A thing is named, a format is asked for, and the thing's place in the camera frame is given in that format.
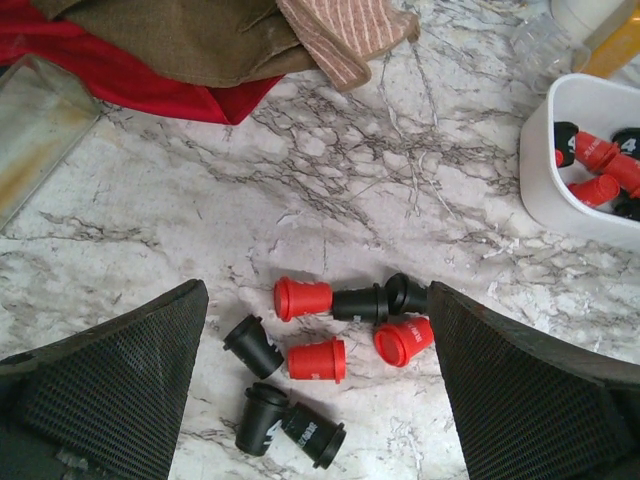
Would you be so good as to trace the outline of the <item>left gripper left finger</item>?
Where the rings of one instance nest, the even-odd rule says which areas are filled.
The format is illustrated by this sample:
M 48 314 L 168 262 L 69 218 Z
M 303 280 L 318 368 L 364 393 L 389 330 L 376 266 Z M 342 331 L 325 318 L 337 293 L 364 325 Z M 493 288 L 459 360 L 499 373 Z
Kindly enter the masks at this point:
M 208 293 L 192 279 L 141 307 L 1 361 L 1 476 L 165 479 Z

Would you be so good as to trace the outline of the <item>pink striped cloth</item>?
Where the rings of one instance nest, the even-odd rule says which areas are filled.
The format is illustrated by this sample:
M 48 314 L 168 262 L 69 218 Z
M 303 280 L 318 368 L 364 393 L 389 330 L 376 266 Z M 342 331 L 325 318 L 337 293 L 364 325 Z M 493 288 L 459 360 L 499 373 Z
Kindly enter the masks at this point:
M 277 3 L 298 40 L 340 92 L 371 79 L 368 62 L 420 36 L 419 17 L 384 0 Z

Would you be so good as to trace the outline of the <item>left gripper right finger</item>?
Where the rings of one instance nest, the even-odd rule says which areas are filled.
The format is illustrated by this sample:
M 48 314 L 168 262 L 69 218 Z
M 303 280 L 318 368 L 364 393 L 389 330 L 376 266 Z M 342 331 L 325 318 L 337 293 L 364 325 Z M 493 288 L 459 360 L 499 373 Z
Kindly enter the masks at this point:
M 428 297 L 470 478 L 638 478 L 638 365 L 557 339 L 441 282 Z

